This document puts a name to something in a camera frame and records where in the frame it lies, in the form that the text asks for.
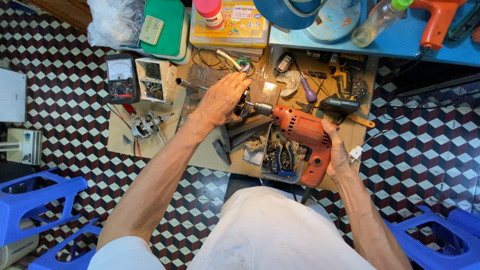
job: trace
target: green bottle cap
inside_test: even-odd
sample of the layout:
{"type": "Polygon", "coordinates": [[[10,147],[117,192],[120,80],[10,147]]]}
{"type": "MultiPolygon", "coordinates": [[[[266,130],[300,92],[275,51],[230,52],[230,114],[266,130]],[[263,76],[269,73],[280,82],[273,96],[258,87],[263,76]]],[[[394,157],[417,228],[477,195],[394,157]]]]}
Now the green bottle cap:
{"type": "Polygon", "coordinates": [[[393,6],[396,10],[404,10],[404,9],[406,9],[412,2],[413,2],[413,0],[392,0],[392,6],[393,6]]]}

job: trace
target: white plug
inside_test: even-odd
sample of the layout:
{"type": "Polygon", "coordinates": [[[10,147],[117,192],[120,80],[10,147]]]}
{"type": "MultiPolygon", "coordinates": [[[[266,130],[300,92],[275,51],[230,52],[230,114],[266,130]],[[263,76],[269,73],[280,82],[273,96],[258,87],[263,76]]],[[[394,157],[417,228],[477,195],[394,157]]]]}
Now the white plug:
{"type": "Polygon", "coordinates": [[[353,160],[356,160],[360,157],[362,151],[363,151],[363,148],[361,146],[357,145],[348,154],[353,158],[353,160]]]}

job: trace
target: plastic bag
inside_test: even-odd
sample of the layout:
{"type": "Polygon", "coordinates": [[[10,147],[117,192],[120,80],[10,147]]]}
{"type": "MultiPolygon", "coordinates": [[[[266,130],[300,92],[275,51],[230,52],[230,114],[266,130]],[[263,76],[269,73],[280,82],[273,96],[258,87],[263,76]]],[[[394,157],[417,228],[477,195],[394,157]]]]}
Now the plastic bag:
{"type": "Polygon", "coordinates": [[[88,25],[91,46],[135,44],[144,19],[145,0],[88,0],[93,21],[88,25]]]}

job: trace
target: cardboard work surface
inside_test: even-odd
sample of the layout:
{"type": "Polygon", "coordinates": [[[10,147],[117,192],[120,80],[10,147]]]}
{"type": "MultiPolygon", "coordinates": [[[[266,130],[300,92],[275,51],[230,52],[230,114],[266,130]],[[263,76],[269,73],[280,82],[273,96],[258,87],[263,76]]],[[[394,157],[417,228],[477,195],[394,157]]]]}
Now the cardboard work surface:
{"type": "MultiPolygon", "coordinates": [[[[266,74],[266,78],[259,76],[258,74],[253,75],[252,79],[262,80],[265,82],[269,82],[272,84],[277,84],[281,86],[281,89],[284,88],[283,83],[276,82],[276,76],[273,72],[273,64],[276,62],[277,58],[285,51],[285,48],[281,47],[274,47],[273,50],[270,48],[265,48],[264,55],[260,58],[259,62],[254,62],[256,70],[261,71],[264,70],[263,73],[266,74]]],[[[201,54],[207,61],[207,63],[216,63],[218,60],[213,57],[210,51],[202,51],[201,54]]],[[[294,55],[297,59],[298,65],[301,70],[310,71],[311,67],[314,71],[328,73],[328,64],[320,63],[316,59],[308,57],[305,51],[294,51],[294,55]]],[[[378,57],[370,56],[368,58],[367,67],[363,71],[363,79],[367,83],[368,86],[368,96],[364,102],[362,102],[360,109],[355,113],[356,115],[368,119],[368,114],[370,112],[371,100],[372,100],[372,90],[373,84],[377,69],[377,61],[378,57]]],[[[195,62],[200,63],[203,65],[198,58],[195,56],[195,62]]],[[[186,65],[178,66],[177,77],[187,79],[191,71],[191,67],[193,66],[193,60],[186,65]]],[[[313,90],[317,90],[317,85],[313,82],[313,80],[308,77],[308,82],[313,90]]],[[[324,81],[324,86],[328,90],[330,94],[336,92],[336,81],[330,75],[324,81]]],[[[167,118],[165,122],[160,126],[162,129],[161,135],[165,141],[168,141],[173,137],[175,134],[175,129],[178,123],[178,117],[180,115],[181,109],[183,107],[183,103],[185,100],[186,92],[185,89],[181,86],[177,86],[175,88],[175,98],[173,101],[173,105],[165,105],[161,103],[154,103],[150,101],[140,101],[139,103],[132,104],[133,107],[137,110],[137,116],[141,116],[145,113],[151,112],[154,116],[164,116],[171,112],[174,112],[175,115],[167,118]]],[[[326,94],[323,91],[320,91],[318,94],[318,101],[324,99],[326,94]]],[[[305,92],[303,88],[300,86],[298,91],[294,93],[289,98],[278,97],[277,104],[278,105],[287,105],[292,108],[299,109],[300,107],[295,104],[296,101],[300,101],[303,103],[307,103],[305,98],[305,92]]],[[[132,117],[128,115],[128,113],[123,109],[121,105],[116,105],[118,110],[121,112],[124,119],[131,124],[132,117]]],[[[328,120],[332,120],[333,115],[326,112],[324,117],[328,120]]],[[[354,123],[350,119],[346,119],[343,124],[340,126],[340,136],[343,138],[345,142],[345,147],[347,151],[350,151],[355,146],[360,145],[363,143],[365,137],[366,127],[360,125],[358,123],[354,123]]],[[[127,135],[128,138],[133,139],[132,134],[130,133],[127,126],[122,122],[122,120],[117,117],[115,114],[110,114],[109,120],[109,128],[108,128],[108,144],[107,149],[109,151],[118,152],[122,154],[133,154],[133,145],[123,145],[122,135],[127,135]]],[[[232,152],[230,152],[230,159],[232,164],[228,166],[224,163],[220,157],[215,152],[215,149],[212,146],[212,142],[221,139],[220,130],[219,128],[213,130],[205,139],[203,143],[197,148],[196,152],[192,156],[191,160],[189,161],[189,165],[209,168],[212,170],[221,170],[231,173],[239,173],[250,175],[253,177],[264,177],[260,174],[260,166],[256,166],[254,164],[247,163],[242,160],[243,153],[245,150],[244,144],[239,145],[238,147],[234,148],[232,152]]],[[[162,147],[160,140],[156,136],[152,136],[150,138],[139,140],[140,149],[142,152],[142,157],[144,158],[152,158],[162,147]]],[[[138,150],[135,147],[135,154],[138,156],[138,150]]],[[[360,165],[360,161],[357,160],[354,162],[355,168],[358,170],[360,165]]],[[[323,182],[320,184],[320,188],[334,190],[336,191],[335,184],[333,181],[328,177],[325,176],[323,182]]]]}

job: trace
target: purple screwdriver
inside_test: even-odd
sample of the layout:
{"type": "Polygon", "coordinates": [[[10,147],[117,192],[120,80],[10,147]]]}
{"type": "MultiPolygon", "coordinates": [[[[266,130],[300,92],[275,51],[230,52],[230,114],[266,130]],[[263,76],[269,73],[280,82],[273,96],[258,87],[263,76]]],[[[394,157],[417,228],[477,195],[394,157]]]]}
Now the purple screwdriver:
{"type": "Polygon", "coordinates": [[[297,70],[300,73],[300,77],[301,77],[300,83],[301,83],[301,86],[303,86],[303,89],[305,90],[305,97],[307,98],[308,103],[315,103],[315,101],[317,100],[317,95],[315,94],[315,91],[313,91],[310,88],[310,85],[307,82],[307,78],[305,78],[305,76],[303,76],[302,72],[300,71],[300,68],[297,64],[297,60],[295,60],[295,57],[293,57],[293,62],[295,63],[295,66],[297,67],[297,70]]]}

